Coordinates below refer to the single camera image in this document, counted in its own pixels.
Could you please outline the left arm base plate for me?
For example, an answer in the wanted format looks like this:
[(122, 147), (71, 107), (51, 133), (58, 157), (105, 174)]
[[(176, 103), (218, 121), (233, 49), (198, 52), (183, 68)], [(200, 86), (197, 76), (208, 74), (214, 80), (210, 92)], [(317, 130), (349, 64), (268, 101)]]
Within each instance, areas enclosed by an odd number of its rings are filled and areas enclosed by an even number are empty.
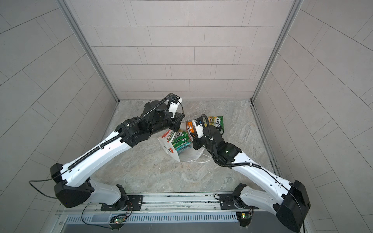
[(143, 198), (143, 195), (128, 195), (126, 198), (120, 198), (113, 205), (102, 203), (101, 211), (140, 211)]

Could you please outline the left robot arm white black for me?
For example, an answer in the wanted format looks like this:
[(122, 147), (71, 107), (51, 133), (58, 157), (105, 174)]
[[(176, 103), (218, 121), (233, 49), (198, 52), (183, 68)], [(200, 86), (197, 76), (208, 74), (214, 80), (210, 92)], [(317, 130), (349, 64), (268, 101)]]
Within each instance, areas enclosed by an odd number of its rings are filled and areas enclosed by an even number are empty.
[(102, 204), (103, 211), (118, 211), (129, 205), (122, 185), (107, 185), (90, 178), (102, 166), (121, 153), (148, 140), (153, 134), (166, 129), (178, 131), (185, 115), (177, 112), (182, 98), (170, 94), (161, 101), (144, 105), (141, 116), (128, 119), (94, 148), (79, 158), (50, 168), (56, 183), (56, 198), (66, 207), (77, 207), (85, 202)]

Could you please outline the orange Fox's candy packet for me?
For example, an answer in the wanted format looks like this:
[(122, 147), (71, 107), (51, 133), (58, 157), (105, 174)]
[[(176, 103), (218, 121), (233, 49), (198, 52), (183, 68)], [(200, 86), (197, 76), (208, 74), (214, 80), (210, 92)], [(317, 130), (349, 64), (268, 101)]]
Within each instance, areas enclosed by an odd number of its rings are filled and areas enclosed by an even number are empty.
[(191, 139), (191, 141), (193, 141), (194, 138), (197, 136), (197, 133), (192, 121), (186, 121), (186, 129), (189, 138)]

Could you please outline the white floral paper bag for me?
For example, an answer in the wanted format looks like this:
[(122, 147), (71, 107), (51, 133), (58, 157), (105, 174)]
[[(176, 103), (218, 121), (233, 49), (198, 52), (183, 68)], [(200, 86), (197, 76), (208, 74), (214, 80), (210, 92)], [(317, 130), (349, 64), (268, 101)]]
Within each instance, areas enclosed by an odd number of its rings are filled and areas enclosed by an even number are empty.
[(194, 149), (192, 140), (197, 136), (196, 130), (191, 121), (186, 121), (181, 128), (174, 132), (166, 131), (163, 136), (158, 137), (158, 141), (164, 152), (177, 162), (197, 162), (201, 155), (211, 160), (211, 156), (206, 154), (204, 148)]

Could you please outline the green Fox's candy packet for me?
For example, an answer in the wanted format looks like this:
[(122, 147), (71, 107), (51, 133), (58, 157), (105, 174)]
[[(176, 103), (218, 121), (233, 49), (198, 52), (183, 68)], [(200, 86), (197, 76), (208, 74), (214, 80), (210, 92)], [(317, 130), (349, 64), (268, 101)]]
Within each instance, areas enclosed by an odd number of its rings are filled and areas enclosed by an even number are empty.
[(223, 116), (208, 116), (208, 121), (211, 126), (215, 126), (220, 132), (224, 131)]
[(173, 138), (172, 145), (174, 148), (182, 145), (185, 142), (188, 142), (189, 136), (188, 133), (185, 131), (178, 131)]

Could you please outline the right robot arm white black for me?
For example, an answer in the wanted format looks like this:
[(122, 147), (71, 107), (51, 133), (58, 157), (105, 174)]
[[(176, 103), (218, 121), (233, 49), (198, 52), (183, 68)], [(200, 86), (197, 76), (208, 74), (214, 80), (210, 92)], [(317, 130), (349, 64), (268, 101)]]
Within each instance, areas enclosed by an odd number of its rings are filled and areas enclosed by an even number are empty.
[(244, 184), (238, 185), (232, 194), (237, 208), (254, 206), (276, 215), (293, 232), (304, 230), (311, 204), (303, 183), (290, 182), (257, 164), (240, 148), (224, 141), (214, 126), (196, 126), (196, 134), (192, 138), (194, 149), (205, 148), (218, 166), (239, 172), (261, 187), (258, 191)]

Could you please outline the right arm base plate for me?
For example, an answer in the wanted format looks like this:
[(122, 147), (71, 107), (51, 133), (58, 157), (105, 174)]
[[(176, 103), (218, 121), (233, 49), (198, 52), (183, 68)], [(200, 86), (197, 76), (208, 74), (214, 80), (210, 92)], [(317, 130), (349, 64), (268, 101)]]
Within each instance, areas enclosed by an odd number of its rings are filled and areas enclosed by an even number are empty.
[(222, 210), (256, 210), (258, 207), (246, 205), (238, 196), (233, 194), (214, 194)]

